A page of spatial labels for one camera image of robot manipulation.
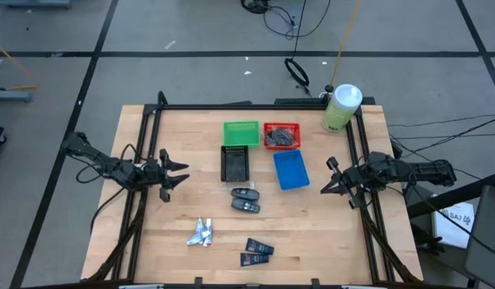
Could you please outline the black car key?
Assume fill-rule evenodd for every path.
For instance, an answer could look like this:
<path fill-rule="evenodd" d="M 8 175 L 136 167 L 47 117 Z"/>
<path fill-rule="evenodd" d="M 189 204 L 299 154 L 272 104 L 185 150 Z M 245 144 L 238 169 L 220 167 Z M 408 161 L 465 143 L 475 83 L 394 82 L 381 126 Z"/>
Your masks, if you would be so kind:
<path fill-rule="evenodd" d="M 240 198 L 234 198 L 231 202 L 231 207 L 247 213 L 258 214 L 260 212 L 260 206 L 257 205 L 255 202 L 243 200 Z"/>
<path fill-rule="evenodd" d="M 231 196 L 247 201 L 258 201 L 260 198 L 260 193 L 254 189 L 249 188 L 234 188 L 231 191 Z"/>

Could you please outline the clear plastic wrapper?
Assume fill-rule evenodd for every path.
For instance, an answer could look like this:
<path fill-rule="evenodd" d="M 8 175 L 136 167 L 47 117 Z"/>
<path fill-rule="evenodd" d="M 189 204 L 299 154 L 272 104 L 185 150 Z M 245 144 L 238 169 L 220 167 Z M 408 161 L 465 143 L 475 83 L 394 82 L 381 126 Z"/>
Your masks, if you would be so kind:
<path fill-rule="evenodd" d="M 231 192 L 233 189 L 255 189 L 256 183 L 254 181 L 222 182 L 222 187 Z"/>

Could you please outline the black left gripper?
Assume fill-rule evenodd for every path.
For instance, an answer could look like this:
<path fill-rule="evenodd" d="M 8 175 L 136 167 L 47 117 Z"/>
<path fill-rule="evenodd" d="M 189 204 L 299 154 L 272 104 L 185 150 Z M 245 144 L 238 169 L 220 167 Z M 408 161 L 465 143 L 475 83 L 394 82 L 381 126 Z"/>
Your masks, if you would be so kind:
<path fill-rule="evenodd" d="M 183 174 L 178 176 L 168 176 L 167 170 L 169 171 L 179 171 L 186 169 L 189 165 L 174 162 L 168 156 L 165 149 L 160 150 L 161 163 L 153 157 L 148 157 L 142 166 L 143 180 L 142 184 L 144 186 L 148 185 L 160 185 L 159 197 L 164 202 L 170 202 L 169 189 L 174 189 L 177 185 L 185 181 L 190 175 Z"/>

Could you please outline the red plastic basket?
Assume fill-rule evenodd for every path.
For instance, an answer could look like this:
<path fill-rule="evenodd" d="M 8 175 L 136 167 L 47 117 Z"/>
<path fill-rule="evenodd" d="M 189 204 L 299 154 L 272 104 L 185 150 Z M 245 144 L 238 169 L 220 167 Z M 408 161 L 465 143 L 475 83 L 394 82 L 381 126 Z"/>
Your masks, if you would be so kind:
<path fill-rule="evenodd" d="M 293 133 L 298 141 L 298 146 L 268 146 L 266 142 L 266 133 L 269 131 L 272 131 L 273 129 L 276 128 L 286 128 L 289 130 L 293 130 Z M 278 122 L 272 122 L 272 123 L 264 123 L 264 147 L 266 149 L 272 149 L 272 150 L 293 150 L 293 149 L 298 149 L 301 146 L 301 131 L 300 131 L 300 125 L 298 123 L 278 123 Z"/>

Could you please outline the navy toiletry tube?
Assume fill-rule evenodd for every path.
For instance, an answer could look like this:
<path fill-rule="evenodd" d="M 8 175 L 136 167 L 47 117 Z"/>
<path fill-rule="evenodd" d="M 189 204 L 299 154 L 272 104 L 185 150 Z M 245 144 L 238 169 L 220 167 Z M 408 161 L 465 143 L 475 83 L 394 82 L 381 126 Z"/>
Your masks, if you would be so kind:
<path fill-rule="evenodd" d="M 268 255 L 274 254 L 273 246 L 269 246 L 268 244 L 256 241 L 253 238 L 247 239 L 245 250 L 259 254 L 268 254 Z"/>
<path fill-rule="evenodd" d="M 240 254 L 240 266 L 242 267 L 253 266 L 268 262 L 269 262 L 268 254 L 250 254 L 250 253 Z"/>

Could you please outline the green wipes canister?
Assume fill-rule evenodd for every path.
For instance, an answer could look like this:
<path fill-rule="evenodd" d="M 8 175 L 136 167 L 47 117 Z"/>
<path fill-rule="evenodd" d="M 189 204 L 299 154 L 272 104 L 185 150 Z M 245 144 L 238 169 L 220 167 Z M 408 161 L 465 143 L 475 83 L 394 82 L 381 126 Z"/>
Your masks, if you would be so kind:
<path fill-rule="evenodd" d="M 339 85 L 333 92 L 325 91 L 321 96 L 326 96 L 329 100 L 321 122 L 328 132 L 341 130 L 350 121 L 363 99 L 361 90 L 348 83 Z"/>

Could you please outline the black power strip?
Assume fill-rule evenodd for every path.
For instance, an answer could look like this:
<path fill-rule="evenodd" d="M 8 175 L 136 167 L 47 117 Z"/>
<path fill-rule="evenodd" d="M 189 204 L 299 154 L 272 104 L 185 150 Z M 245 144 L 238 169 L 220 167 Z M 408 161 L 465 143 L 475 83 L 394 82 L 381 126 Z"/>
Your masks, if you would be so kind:
<path fill-rule="evenodd" d="M 322 98 L 278 98 L 274 101 L 275 105 L 290 106 L 318 106 L 324 107 L 327 103 Z"/>

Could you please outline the grey chair panel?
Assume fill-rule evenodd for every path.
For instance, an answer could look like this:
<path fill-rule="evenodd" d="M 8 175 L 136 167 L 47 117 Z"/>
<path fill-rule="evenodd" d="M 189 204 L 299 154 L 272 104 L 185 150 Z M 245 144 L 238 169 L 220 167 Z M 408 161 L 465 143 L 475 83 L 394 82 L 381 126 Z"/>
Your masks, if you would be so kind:
<path fill-rule="evenodd" d="M 495 251 L 495 188 L 485 186 L 479 200 L 472 234 Z M 495 254 L 473 238 L 469 240 L 465 270 L 495 288 Z"/>

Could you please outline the grey foil packet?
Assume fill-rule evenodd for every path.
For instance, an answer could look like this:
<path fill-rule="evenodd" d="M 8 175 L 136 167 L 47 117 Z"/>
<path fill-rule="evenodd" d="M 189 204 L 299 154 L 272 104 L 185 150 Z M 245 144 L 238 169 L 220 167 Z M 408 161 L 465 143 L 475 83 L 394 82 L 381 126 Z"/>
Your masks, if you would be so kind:
<path fill-rule="evenodd" d="M 278 145 L 281 146 L 298 146 L 298 141 L 293 133 L 293 130 L 282 128 L 276 136 Z"/>
<path fill-rule="evenodd" d="M 266 142 L 268 146 L 281 146 L 286 144 L 286 135 L 280 128 L 273 129 L 266 133 Z"/>

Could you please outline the green plastic basket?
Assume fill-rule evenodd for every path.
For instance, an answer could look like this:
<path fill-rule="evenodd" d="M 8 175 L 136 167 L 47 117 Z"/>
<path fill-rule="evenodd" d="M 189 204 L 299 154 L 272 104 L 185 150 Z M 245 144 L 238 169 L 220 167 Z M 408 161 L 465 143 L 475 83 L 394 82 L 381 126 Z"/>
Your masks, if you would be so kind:
<path fill-rule="evenodd" d="M 233 121 L 223 123 L 223 145 L 250 148 L 260 144 L 260 125 L 258 121 Z"/>

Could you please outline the black plastic basket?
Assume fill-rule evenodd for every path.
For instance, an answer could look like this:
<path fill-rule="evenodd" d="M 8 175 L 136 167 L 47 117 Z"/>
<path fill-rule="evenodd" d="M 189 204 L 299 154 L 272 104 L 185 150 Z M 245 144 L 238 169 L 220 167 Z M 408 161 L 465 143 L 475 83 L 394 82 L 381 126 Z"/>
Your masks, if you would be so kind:
<path fill-rule="evenodd" d="M 248 147 L 246 145 L 222 146 L 221 181 L 244 182 L 249 178 Z"/>

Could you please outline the white printed box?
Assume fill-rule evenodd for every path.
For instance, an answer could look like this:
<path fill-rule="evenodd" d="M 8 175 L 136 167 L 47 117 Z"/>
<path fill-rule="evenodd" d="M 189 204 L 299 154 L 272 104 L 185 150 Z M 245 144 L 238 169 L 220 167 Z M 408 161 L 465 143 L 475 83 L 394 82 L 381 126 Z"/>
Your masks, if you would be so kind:
<path fill-rule="evenodd" d="M 475 212 L 472 204 L 461 202 L 432 213 L 432 234 L 435 238 L 441 237 L 440 243 L 466 249 L 469 234 L 461 227 L 471 231 Z"/>

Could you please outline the grey floor bar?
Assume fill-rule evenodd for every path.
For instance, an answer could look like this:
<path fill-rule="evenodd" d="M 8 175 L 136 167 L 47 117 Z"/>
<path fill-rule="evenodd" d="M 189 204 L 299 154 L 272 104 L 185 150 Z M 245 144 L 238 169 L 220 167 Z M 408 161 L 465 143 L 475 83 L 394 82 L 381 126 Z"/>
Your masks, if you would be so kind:
<path fill-rule="evenodd" d="M 0 101 L 21 101 L 29 103 L 33 99 L 31 92 L 25 91 L 0 91 Z"/>
<path fill-rule="evenodd" d="M 8 7 L 63 7 L 70 8 L 72 0 L 0 0 Z"/>

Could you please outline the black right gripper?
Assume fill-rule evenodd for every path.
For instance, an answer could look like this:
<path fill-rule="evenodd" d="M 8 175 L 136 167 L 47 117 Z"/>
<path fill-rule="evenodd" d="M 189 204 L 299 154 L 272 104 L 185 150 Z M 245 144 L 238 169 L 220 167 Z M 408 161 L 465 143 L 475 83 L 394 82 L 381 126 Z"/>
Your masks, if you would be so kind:
<path fill-rule="evenodd" d="M 375 162 L 376 156 L 369 156 L 365 164 L 356 164 L 341 171 L 338 167 L 337 159 L 335 157 L 330 157 L 327 160 L 326 165 L 333 174 L 330 181 L 321 189 L 321 194 L 347 194 L 352 209 L 366 208 L 367 203 L 365 193 L 370 192 L 370 189 L 367 189 L 367 186 L 371 179 L 371 171 L 374 169 L 373 164 Z"/>

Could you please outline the black metal bar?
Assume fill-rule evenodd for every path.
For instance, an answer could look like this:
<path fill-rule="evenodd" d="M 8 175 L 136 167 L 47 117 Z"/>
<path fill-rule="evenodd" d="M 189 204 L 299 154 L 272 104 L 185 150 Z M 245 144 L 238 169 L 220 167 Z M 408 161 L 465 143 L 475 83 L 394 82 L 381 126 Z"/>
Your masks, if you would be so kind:
<path fill-rule="evenodd" d="M 432 213 L 434 210 L 444 209 L 461 202 L 478 198 L 481 196 L 482 191 L 486 186 L 495 188 L 495 174 L 460 188 L 453 189 L 436 197 L 426 198 L 424 201 L 408 206 L 408 217 L 416 218 L 418 216 Z"/>

